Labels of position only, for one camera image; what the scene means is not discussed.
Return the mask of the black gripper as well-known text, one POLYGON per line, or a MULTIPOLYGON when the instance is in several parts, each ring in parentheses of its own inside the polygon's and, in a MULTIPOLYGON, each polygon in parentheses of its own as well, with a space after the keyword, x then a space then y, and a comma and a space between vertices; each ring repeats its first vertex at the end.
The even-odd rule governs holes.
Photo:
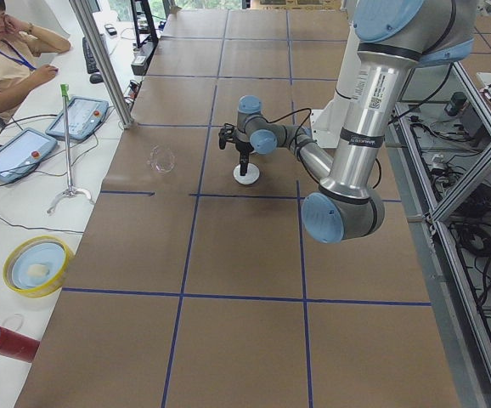
POLYGON ((235 149, 240 153, 240 176, 246 176, 249 165, 249 155, 254 151, 254 147, 249 141, 234 138, 235 149))

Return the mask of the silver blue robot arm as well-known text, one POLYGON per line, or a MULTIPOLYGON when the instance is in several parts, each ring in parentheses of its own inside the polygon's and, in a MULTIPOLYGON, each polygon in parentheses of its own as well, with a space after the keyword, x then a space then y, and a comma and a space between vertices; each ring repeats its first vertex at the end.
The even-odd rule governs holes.
POLYGON ((367 183, 398 95, 416 66, 453 63, 471 52, 476 15, 474 1, 358 2, 353 29, 360 66, 334 155, 302 126, 270 122, 252 95, 240 98, 237 122, 220 130, 219 144, 235 144, 242 175, 253 151, 291 151, 319 183, 302 204, 303 225, 316 241, 336 243, 374 233, 385 208, 367 183))

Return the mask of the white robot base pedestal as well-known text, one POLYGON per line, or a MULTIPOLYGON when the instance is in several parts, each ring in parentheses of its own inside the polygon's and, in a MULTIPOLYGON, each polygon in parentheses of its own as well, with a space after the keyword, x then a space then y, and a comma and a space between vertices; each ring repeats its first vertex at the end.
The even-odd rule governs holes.
POLYGON ((312 111, 312 136, 322 148, 336 148, 354 93, 356 78, 361 65, 358 57, 359 39, 352 25, 349 26, 347 45, 337 78, 332 100, 323 110, 312 111))

